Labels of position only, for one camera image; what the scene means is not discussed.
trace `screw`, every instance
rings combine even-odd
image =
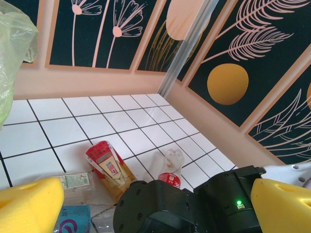
[[[141,218],[142,218],[142,213],[139,213],[138,216],[137,216],[137,219],[141,220]]]

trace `white tile floor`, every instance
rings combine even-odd
[[[92,144],[109,141],[138,179],[156,179],[168,149],[181,149],[182,188],[236,169],[158,94],[16,100],[0,131],[0,189],[41,175],[89,171]]]

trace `plastic bag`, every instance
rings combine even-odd
[[[0,0],[0,129],[8,117],[14,81],[23,61],[37,56],[39,31],[18,8]]]

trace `clear plastic bottle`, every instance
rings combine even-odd
[[[53,233],[114,233],[115,206],[63,205]]]
[[[181,150],[169,149],[164,155],[164,165],[158,177],[158,180],[164,181],[180,188],[181,185],[181,168],[185,162],[185,158]]]

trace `red and yellow carton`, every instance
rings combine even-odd
[[[135,176],[108,141],[101,141],[86,152],[88,162],[118,202]]]

